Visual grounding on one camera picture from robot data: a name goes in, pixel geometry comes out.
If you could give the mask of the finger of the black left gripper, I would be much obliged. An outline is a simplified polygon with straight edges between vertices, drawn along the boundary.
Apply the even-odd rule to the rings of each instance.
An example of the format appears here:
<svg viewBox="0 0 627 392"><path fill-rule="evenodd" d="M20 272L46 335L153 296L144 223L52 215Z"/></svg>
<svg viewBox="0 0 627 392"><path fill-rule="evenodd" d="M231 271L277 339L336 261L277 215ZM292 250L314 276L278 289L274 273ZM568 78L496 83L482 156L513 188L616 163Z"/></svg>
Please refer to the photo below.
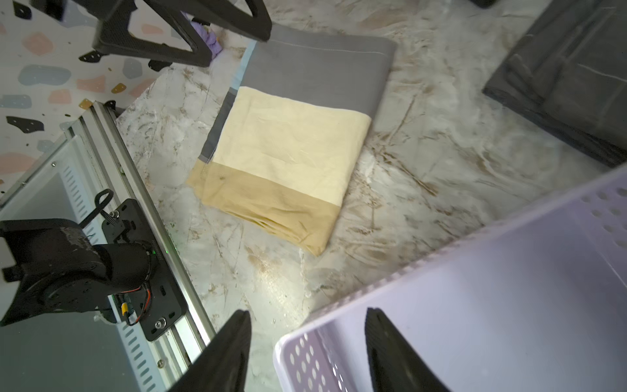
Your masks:
<svg viewBox="0 0 627 392"><path fill-rule="evenodd" d="M231 1L181 1L181 10L241 36L267 42L271 36L272 21L265 3L249 0L246 5L250 14L237 8Z"/></svg>
<svg viewBox="0 0 627 392"><path fill-rule="evenodd" d="M190 47L188 51L132 36L128 27L132 13L137 10L132 0L119 2L111 16L98 22L93 48L109 55L139 57L198 67L210 65L212 51L182 12L166 8L155 1L148 1L147 4L184 39Z"/></svg>

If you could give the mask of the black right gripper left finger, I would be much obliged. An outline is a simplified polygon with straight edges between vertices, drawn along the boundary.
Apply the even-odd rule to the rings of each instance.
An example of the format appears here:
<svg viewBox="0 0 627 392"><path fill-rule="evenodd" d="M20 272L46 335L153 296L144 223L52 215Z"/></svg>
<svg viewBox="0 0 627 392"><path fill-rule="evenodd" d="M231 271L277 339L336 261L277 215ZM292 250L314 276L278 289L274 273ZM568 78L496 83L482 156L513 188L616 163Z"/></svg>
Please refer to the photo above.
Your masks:
<svg viewBox="0 0 627 392"><path fill-rule="evenodd" d="M243 391L251 347L251 315L235 311L170 392Z"/></svg>

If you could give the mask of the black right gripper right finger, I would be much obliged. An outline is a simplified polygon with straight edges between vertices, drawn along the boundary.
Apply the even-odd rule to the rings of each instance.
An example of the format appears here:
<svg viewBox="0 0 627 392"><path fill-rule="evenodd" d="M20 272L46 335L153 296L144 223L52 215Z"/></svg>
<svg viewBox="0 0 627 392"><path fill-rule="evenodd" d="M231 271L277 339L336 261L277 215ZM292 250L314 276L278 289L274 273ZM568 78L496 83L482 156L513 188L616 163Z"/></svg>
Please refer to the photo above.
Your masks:
<svg viewBox="0 0 627 392"><path fill-rule="evenodd" d="M364 331L373 390L448 390L383 310L367 310Z"/></svg>

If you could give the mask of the grey cream tan pillowcase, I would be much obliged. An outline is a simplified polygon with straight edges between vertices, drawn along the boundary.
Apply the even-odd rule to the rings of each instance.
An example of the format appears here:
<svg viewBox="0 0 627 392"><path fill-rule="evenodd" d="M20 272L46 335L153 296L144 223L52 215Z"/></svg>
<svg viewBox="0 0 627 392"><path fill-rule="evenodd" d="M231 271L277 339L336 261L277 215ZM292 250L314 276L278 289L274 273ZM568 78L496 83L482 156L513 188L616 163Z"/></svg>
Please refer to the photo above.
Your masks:
<svg viewBox="0 0 627 392"><path fill-rule="evenodd" d="M275 25L243 55L187 180L196 197L322 254L395 51L381 37Z"/></svg>

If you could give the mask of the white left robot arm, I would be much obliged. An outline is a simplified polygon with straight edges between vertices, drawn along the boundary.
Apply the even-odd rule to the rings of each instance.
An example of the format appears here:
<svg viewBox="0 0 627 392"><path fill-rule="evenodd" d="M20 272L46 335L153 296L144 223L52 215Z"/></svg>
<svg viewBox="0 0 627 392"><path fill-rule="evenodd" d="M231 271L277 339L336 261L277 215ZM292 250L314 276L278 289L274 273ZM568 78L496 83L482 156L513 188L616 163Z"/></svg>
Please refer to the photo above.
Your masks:
<svg viewBox="0 0 627 392"><path fill-rule="evenodd" d="M184 317L213 336L114 120L123 73L108 55L211 61L187 8L150 6L190 52L130 34L132 1L1 4L1 278L14 291L2 325L106 312L114 297L149 341Z"/></svg>

